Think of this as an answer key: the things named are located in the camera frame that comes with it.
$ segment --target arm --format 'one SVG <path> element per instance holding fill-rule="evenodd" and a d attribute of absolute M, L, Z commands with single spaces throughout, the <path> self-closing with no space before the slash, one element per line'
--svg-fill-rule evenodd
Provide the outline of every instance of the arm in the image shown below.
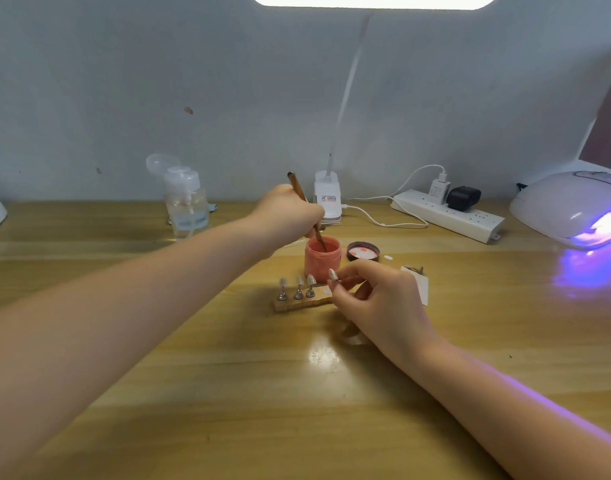
<path fill-rule="evenodd" d="M 281 185 L 249 217 L 1 308 L 0 472 L 323 213 Z"/>
<path fill-rule="evenodd" d="M 430 325 L 414 277 L 357 260 L 334 303 L 433 395 L 516 480 L 611 479 L 611 435 L 448 344 Z M 362 283 L 355 296 L 346 288 Z"/>

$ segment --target jar lid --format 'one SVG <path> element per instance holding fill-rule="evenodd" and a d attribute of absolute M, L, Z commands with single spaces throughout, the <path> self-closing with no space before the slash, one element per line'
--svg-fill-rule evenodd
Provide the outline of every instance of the jar lid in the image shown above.
<path fill-rule="evenodd" d="M 348 244 L 348 261 L 354 261 L 357 259 L 369 259 L 371 261 L 379 262 L 381 251 L 374 244 L 369 242 L 352 242 Z"/>

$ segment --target hand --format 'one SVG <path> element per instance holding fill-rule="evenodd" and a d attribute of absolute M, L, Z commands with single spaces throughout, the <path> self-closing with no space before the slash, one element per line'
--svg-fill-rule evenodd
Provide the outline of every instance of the hand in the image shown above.
<path fill-rule="evenodd" d="M 324 208 L 301 200 L 291 185 L 278 185 L 266 193 L 250 217 L 262 226 L 272 251 L 302 236 L 314 237 L 313 226 L 324 217 Z"/>
<path fill-rule="evenodd" d="M 329 282 L 334 305 L 404 372 L 427 345 L 443 341 L 425 314 L 412 274 L 357 259 L 337 275 L 340 282 Z M 359 283 L 351 295 L 347 290 Z"/>

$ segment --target uv nail lamp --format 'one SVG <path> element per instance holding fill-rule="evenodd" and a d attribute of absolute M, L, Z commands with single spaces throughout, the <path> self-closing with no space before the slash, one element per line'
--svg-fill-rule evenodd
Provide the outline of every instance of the uv nail lamp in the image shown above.
<path fill-rule="evenodd" d="M 611 242 L 611 173 L 549 175 L 519 192 L 510 212 L 534 230 L 578 249 Z"/>

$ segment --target clear plastic bottle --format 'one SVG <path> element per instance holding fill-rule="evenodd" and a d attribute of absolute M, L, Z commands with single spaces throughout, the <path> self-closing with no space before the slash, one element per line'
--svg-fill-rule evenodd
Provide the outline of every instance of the clear plastic bottle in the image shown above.
<path fill-rule="evenodd" d="M 177 241 L 208 229 L 210 211 L 198 173 L 168 155 L 149 156 L 147 167 L 165 181 L 165 204 Z"/>

